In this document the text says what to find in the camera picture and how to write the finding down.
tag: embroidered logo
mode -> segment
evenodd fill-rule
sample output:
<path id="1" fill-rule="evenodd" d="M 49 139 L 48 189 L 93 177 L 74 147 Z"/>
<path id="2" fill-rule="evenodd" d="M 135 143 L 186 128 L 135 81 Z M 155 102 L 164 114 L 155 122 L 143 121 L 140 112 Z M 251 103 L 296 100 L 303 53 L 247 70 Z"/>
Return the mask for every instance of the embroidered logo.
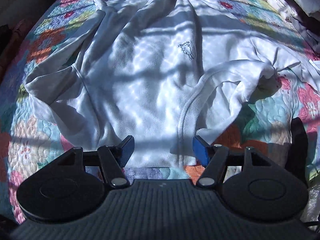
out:
<path id="1" fill-rule="evenodd" d="M 192 51 L 191 51 L 191 48 L 190 48 L 190 44 L 189 44 L 188 41 L 183 43 L 183 44 L 180 44 L 178 47 L 181 48 L 182 52 L 184 54 L 187 54 L 190 59 L 195 59 L 195 57 L 192 54 Z"/>

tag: white sweatshirt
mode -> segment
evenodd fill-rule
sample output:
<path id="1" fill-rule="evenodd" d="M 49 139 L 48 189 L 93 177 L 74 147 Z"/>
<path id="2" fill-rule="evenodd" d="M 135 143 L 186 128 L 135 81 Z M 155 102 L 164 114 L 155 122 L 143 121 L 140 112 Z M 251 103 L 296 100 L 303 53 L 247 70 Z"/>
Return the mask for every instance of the white sweatshirt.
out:
<path id="1" fill-rule="evenodd" d="M 25 87 L 34 115 L 73 145 L 136 141 L 127 167 L 194 165 L 259 79 L 286 67 L 319 90 L 316 69 L 216 0 L 94 0 L 97 11 L 37 65 Z M 65 63 L 80 48 L 76 62 Z"/>

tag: bed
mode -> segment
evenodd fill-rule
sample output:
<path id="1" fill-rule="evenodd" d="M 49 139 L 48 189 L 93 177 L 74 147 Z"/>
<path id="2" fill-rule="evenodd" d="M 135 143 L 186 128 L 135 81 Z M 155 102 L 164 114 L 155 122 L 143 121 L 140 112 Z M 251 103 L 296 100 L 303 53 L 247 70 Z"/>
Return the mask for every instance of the bed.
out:
<path id="1" fill-rule="evenodd" d="M 217 1 L 239 21 L 309 59 L 319 60 L 293 26 L 284 22 L 264 0 Z M 24 221 L 16 200 L 19 184 L 72 147 L 55 124 L 33 116 L 24 80 L 37 63 L 68 39 L 95 10 L 92 0 L 56 1 L 23 41 L 0 86 L 0 214 L 18 223 Z M 254 146 L 284 166 L 291 143 L 290 123 L 300 117 L 308 135 L 306 176 L 313 179 L 320 169 L 319 99 L 308 84 L 300 82 L 290 70 L 283 71 L 272 85 L 259 84 L 250 102 L 216 143 L 235 148 Z M 203 169 L 196 165 L 183 169 L 124 168 L 124 172 L 131 182 L 134 178 L 196 181 Z"/>

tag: black circular base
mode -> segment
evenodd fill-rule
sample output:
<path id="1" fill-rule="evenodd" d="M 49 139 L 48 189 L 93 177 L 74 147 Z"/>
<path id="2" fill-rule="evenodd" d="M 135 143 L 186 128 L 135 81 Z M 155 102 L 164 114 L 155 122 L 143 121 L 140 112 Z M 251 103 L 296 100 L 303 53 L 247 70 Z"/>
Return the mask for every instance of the black circular base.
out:
<path id="1" fill-rule="evenodd" d="M 104 197 L 103 183 L 76 166 L 56 166 L 37 172 L 17 191 L 24 215 L 42 222 L 68 221 L 97 208 Z"/>
<path id="2" fill-rule="evenodd" d="M 297 215 L 307 204 L 305 185 L 285 170 L 253 167 L 222 184 L 221 195 L 236 213 L 275 222 Z"/>

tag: quilted bedspread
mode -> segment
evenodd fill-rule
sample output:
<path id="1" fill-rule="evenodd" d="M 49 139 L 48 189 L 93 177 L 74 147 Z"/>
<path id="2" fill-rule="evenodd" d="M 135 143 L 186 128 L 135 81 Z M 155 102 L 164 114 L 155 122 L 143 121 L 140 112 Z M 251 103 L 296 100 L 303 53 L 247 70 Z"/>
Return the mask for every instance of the quilted bedspread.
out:
<path id="1" fill-rule="evenodd" d="M 263 0 L 218 0 L 240 21 L 278 40 L 312 60 L 312 50 L 290 23 Z M 28 34 L 0 86 L 0 214 L 17 222 L 24 218 L 16 200 L 19 184 L 72 147 L 53 123 L 37 120 L 30 110 L 24 80 L 36 64 L 48 57 L 95 11 L 92 0 L 58 0 Z M 236 121 L 217 139 L 229 147 L 254 146 L 284 166 L 291 142 L 290 122 L 300 117 L 309 139 L 307 172 L 320 169 L 317 133 L 320 96 L 291 71 L 282 71 L 268 85 L 264 80 L 243 106 Z M 202 166 L 124 169 L 134 178 L 196 178 Z"/>

